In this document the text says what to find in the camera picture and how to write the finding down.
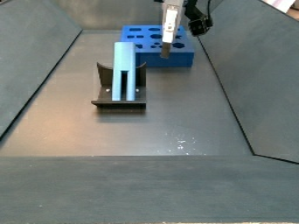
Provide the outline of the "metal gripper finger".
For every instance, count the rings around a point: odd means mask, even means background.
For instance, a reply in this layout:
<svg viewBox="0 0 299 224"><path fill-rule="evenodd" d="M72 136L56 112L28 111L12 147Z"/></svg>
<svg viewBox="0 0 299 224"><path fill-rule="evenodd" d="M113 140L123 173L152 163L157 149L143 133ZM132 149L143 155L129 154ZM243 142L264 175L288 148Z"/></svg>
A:
<svg viewBox="0 0 299 224"><path fill-rule="evenodd" d="M169 57L171 45L181 22L183 0L163 1L163 48L161 57Z"/></svg>

